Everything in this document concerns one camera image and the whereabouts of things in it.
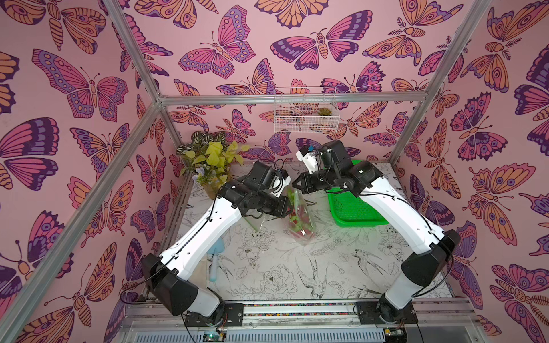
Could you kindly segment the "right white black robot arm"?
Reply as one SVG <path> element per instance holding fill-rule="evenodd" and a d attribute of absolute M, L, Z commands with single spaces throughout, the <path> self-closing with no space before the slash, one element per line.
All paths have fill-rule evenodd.
<path fill-rule="evenodd" d="M 445 231 L 417 211 L 374 164 L 354 163 L 339 140 L 301 147 L 296 157 L 307 170 L 293 182 L 294 188 L 303 194 L 332 188 L 352 194 L 383 216 L 413 250 L 377 303 L 381 320 L 388 324 L 399 321 L 414 298 L 428 293 L 434 278 L 446 266 L 453 266 L 460 235 L 455 230 Z"/>

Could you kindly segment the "clear zip-top bag green seal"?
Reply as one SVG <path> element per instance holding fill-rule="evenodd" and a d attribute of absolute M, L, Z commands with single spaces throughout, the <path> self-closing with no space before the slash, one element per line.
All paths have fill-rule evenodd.
<path fill-rule="evenodd" d="M 315 223 L 310 215 L 309 206 L 315 202 L 309 202 L 300 190 L 290 187 L 287 190 L 287 197 L 290 203 L 288 214 L 288 232 L 301 245 L 308 244 L 316 233 Z"/>

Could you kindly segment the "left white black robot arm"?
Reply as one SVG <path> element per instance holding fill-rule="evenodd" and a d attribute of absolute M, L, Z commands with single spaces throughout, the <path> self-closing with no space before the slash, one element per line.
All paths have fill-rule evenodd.
<path fill-rule="evenodd" d="M 202 258 L 223 234 L 248 211 L 283 218 L 290 200 L 283 195 L 291 183 L 283 169 L 257 161 L 248 174 L 224 183 L 212 205 L 191 229 L 160 255 L 142 261 L 147 289 L 174 316 L 194 312 L 216 324 L 224 315 L 224 301 L 211 290 L 191 283 Z"/>

